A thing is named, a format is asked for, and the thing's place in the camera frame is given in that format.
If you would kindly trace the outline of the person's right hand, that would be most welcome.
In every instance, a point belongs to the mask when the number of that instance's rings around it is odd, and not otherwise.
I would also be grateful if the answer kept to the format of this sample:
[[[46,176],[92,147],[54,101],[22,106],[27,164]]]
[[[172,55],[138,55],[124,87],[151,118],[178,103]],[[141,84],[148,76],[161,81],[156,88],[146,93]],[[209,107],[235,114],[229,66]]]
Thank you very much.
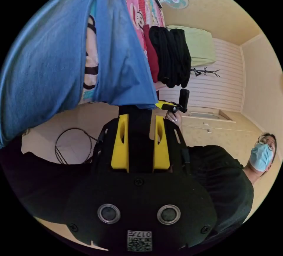
[[[180,111],[177,111],[175,113],[167,111],[165,115],[165,119],[170,120],[171,122],[176,124],[179,127],[180,131],[182,132],[182,116]]]

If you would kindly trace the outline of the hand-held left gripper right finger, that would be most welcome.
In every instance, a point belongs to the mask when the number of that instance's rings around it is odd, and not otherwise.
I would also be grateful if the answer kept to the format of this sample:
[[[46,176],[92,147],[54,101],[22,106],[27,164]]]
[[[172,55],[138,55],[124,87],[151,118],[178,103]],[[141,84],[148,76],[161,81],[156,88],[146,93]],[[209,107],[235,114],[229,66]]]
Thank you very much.
[[[170,159],[164,118],[157,115],[155,116],[153,171],[168,170],[169,168]]]

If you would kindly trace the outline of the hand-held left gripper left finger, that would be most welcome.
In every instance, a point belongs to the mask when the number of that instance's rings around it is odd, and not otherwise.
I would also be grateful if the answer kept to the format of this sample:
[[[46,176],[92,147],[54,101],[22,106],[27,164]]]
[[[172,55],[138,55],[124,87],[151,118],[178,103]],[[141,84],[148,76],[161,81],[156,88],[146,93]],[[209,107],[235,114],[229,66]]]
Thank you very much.
[[[114,170],[129,172],[129,115],[119,116],[117,133],[111,159],[111,167]]]

